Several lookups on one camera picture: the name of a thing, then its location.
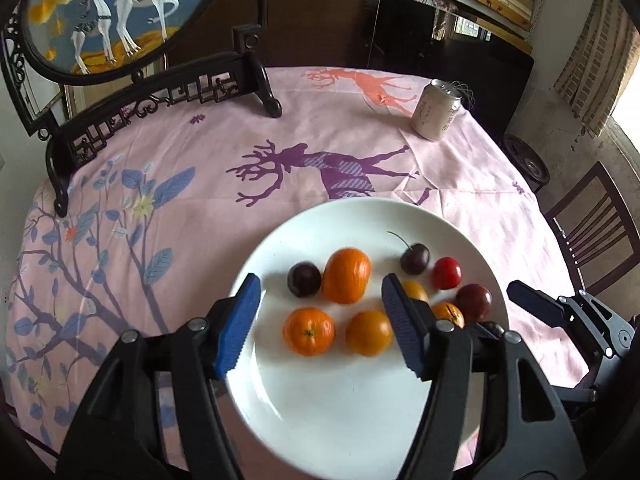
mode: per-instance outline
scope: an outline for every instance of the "pink tablecloth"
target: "pink tablecloth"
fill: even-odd
[[[503,290],[520,279],[553,297],[572,293],[535,196],[473,117],[461,110],[440,142],[411,131],[427,80],[325,68],[269,75],[282,118],[266,117],[254,96],[161,108],[133,118],[74,175],[67,218],[54,216],[48,183],[36,194],[7,359],[20,424],[52,448],[119,333],[155,335],[205,314],[273,228],[327,200],[418,204],[476,244]],[[551,382],[577,383],[586,369],[566,335],[509,301],[508,311]],[[171,388],[160,404],[171,442]],[[228,396],[220,404],[247,478],[303,477],[255,441]],[[168,446],[175,463],[178,449]]]

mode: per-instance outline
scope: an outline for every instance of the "white plate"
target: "white plate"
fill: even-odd
[[[452,256],[466,283],[481,283],[494,297],[491,319],[505,330],[504,297],[489,265],[453,225],[421,209],[395,200],[348,198],[316,206],[278,227],[249,257],[238,274],[235,294],[248,272],[262,280],[263,298],[236,368],[227,376],[228,390],[244,422],[276,455],[320,478],[389,480],[396,478],[414,438],[429,393],[404,366],[398,344],[375,358],[349,354],[344,343],[348,320],[361,310],[382,309],[382,278],[395,272],[409,244],[431,250],[430,267]],[[287,272],[309,260],[324,269],[340,248],[356,247],[372,261],[372,275],[363,300],[340,306],[321,294],[299,300],[287,289]],[[419,276],[428,282],[428,272]],[[431,303],[451,299],[454,290],[425,286]],[[305,358],[291,352],[282,339],[282,325],[300,306],[318,306],[330,314],[336,341],[324,355]],[[478,427],[483,378],[474,374],[467,404],[463,440]]]

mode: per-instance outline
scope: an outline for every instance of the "can lid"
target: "can lid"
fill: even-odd
[[[442,90],[445,94],[453,99],[462,99],[462,92],[455,88],[451,83],[447,83],[441,79],[432,79],[431,85]]]

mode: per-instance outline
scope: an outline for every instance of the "beverage can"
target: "beverage can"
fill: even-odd
[[[462,107],[462,94],[450,83],[432,79],[424,87],[411,117],[411,126],[418,135],[440,140]]]

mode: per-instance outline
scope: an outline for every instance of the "orange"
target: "orange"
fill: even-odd
[[[322,293],[338,304],[356,303],[364,295],[371,261],[359,249],[345,248],[329,258],[322,274]]]
[[[429,303],[429,297],[420,283],[414,282],[414,280],[405,280],[402,282],[402,288],[404,288],[405,293],[409,298],[412,298],[412,300]]]
[[[295,353],[306,357],[320,355],[334,343],[334,320],[319,308],[299,308],[287,317],[282,336]]]
[[[460,309],[452,303],[439,303],[431,307],[433,315],[438,319],[448,319],[460,328],[465,327],[465,317]]]
[[[349,350],[364,357],[373,357],[386,350],[394,338],[389,318],[379,310],[359,312],[347,325]]]

